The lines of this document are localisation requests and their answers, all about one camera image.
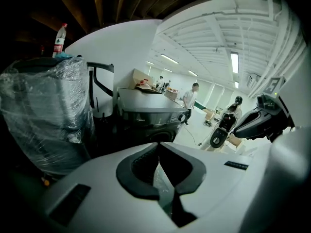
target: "ceiling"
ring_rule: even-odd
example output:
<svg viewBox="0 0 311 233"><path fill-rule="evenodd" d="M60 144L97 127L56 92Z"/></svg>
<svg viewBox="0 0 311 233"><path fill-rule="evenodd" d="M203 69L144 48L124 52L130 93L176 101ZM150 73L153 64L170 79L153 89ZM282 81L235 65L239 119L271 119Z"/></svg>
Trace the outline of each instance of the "ceiling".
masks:
<svg viewBox="0 0 311 233"><path fill-rule="evenodd" d="M197 0L7 0L5 65L38 57L40 47L51 56L62 23L67 23L65 46L102 27L139 19L163 19Z"/></svg>
<svg viewBox="0 0 311 233"><path fill-rule="evenodd" d="M255 95L258 89L246 85L250 74L263 76L259 88L289 63L294 68L305 46L298 19L281 0L206 0L163 21L148 61L229 88L239 82L240 91ZM238 74L231 52L239 54Z"/></svg>

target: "ceiling light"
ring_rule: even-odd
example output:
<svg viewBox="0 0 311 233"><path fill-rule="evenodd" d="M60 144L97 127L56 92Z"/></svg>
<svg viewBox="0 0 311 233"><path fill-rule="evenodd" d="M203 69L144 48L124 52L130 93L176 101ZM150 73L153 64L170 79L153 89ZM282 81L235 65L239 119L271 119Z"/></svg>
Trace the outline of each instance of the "ceiling light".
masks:
<svg viewBox="0 0 311 233"><path fill-rule="evenodd" d="M190 71L190 70L188 70L188 72L191 73L192 75L198 77L198 75L196 75L194 72L192 72L192 71Z"/></svg>
<svg viewBox="0 0 311 233"><path fill-rule="evenodd" d="M170 61L173 61L175 64L178 64L178 62L177 62L177 61L175 61L175 60L171 59L170 57L167 57L167 56L166 56L166 55L164 55L164 54L161 54L161 56L162 56L162 57L164 57L164 58L166 58L166 59L168 59L168 60L170 60Z"/></svg>
<svg viewBox="0 0 311 233"><path fill-rule="evenodd" d="M234 73L239 73L239 55L231 53L232 69Z"/></svg>
<svg viewBox="0 0 311 233"><path fill-rule="evenodd" d="M166 68L164 68L164 70L166 70L166 71L168 71L168 72L172 72L171 70L168 70L168 69L166 69Z"/></svg>

